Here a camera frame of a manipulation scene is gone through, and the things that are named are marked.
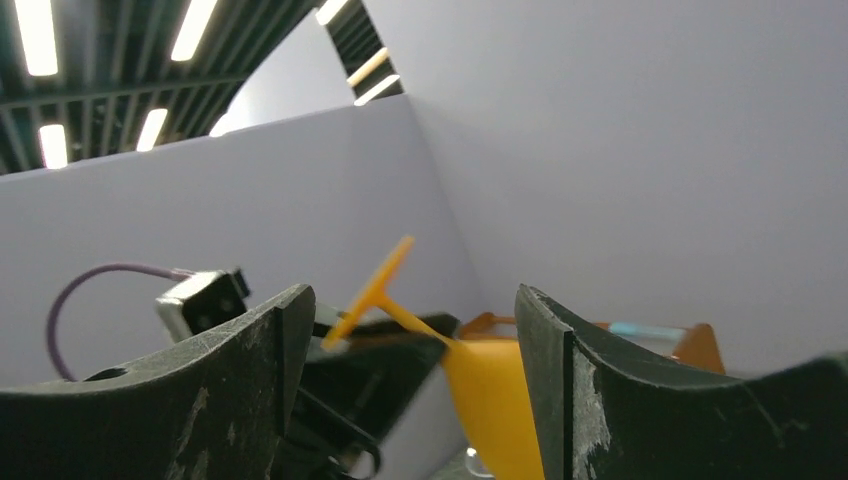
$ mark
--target clear plastic object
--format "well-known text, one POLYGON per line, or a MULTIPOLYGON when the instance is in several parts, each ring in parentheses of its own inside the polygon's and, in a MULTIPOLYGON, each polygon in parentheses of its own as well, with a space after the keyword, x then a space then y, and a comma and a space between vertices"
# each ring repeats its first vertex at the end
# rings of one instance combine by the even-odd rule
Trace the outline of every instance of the clear plastic object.
POLYGON ((486 470, 486 466, 483 465, 483 461, 477 455, 477 450, 472 447, 468 447, 465 450, 465 468, 468 470, 468 473, 477 478, 495 478, 494 475, 486 470))

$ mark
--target gray partition wall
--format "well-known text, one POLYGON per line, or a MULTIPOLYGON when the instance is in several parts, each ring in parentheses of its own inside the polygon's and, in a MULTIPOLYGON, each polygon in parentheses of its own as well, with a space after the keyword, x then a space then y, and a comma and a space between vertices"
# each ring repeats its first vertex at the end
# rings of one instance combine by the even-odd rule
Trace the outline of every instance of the gray partition wall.
POLYGON ((848 344, 848 2, 365 4, 497 311, 848 344))
MULTIPOLYGON (((295 282, 345 306, 404 234, 392 287, 414 311, 486 309, 432 159, 397 96, 282 123, 0 178, 3 386, 50 380, 44 319, 59 290, 103 262, 240 265, 255 305, 295 282)), ((92 279, 69 300, 59 345, 78 374, 167 346, 154 298, 170 283, 92 279)), ((428 382, 384 445, 381 478, 418 479, 462 445, 444 378, 428 382)))

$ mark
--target fluorescent light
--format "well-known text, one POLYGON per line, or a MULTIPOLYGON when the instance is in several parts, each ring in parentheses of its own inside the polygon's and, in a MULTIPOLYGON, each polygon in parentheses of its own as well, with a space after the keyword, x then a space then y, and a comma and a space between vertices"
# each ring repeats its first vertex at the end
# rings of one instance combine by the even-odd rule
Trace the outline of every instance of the fluorescent light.
POLYGON ((184 62, 194 56, 197 45, 200 43, 200 37, 206 30, 206 24, 209 23, 209 17, 212 16, 212 10, 217 2, 218 0, 191 0, 183 19, 183 25, 180 27, 180 33, 177 34, 177 41, 174 43, 174 50, 171 52, 171 60, 184 62))
POLYGON ((389 49, 386 47, 381 48, 374 54, 373 57, 369 58, 368 61, 362 64, 361 67, 357 68, 353 75, 347 78, 347 84, 351 87, 355 87, 359 85, 359 82, 365 79, 371 72, 373 72, 377 67, 379 67, 386 59, 389 58, 389 49))
POLYGON ((15 10, 29 74, 34 77, 56 75, 59 64, 50 0, 15 0, 15 10))
POLYGON ((153 145, 156 144, 156 139, 159 138, 159 132, 162 131, 162 125, 165 123, 166 116, 168 116, 167 108, 157 108, 147 114, 144 126, 141 127, 141 135, 138 136, 138 145, 135 147, 136 151, 147 152, 153 148, 153 145))
POLYGON ((221 115, 221 118, 219 118, 218 121, 215 122, 215 126, 212 127, 212 130, 209 131, 209 136, 217 138, 221 135, 224 135, 225 133, 230 133, 229 120, 230 116, 228 113, 221 115))
POLYGON ((347 3, 347 0, 327 0, 324 2, 324 5, 321 5, 321 8, 315 13, 318 23, 321 25, 330 23, 330 20, 339 13, 345 3, 347 3))
POLYGON ((380 83, 374 85, 374 88, 368 90, 361 97, 357 98, 356 101, 353 102, 353 104, 357 107, 365 105, 366 103, 370 102, 374 97, 379 95, 383 90, 389 88, 391 84, 397 82, 399 78, 400 75, 397 74, 389 75, 388 77, 381 80, 380 83))
POLYGON ((68 148, 65 145, 65 127, 63 125, 45 125, 38 129, 41 143, 41 157, 44 166, 49 169, 68 165, 68 148))

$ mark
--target yellow plastic funnel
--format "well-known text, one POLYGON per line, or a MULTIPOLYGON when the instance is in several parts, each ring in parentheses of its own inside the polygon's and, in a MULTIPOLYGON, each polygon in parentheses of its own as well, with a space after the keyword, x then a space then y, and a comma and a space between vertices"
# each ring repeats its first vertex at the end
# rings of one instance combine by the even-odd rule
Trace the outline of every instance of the yellow plastic funnel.
POLYGON ((353 331, 362 315, 377 307, 407 330, 442 340, 442 358, 453 403, 471 445, 498 480, 544 480, 536 427, 518 341, 454 340, 439 335, 389 297, 386 287, 415 240, 404 237, 378 268, 347 314, 324 339, 332 347, 353 331))

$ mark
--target ceiling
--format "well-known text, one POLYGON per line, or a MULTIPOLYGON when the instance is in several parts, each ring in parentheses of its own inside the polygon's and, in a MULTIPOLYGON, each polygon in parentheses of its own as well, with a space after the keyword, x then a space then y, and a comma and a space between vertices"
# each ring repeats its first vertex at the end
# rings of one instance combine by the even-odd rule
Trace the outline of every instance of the ceiling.
MULTIPOLYGON (((14 0, 0 0, 0 174, 43 168, 38 129, 65 126, 68 162, 135 150, 147 112, 157 145, 204 136, 242 83, 323 0, 218 0, 194 57, 170 59, 189 0, 53 0, 59 73, 30 76, 14 0)), ((360 0, 327 25, 348 75, 382 48, 360 0)), ((394 73, 386 61, 357 96, 394 73)), ((396 82, 380 96, 400 93, 396 82)))

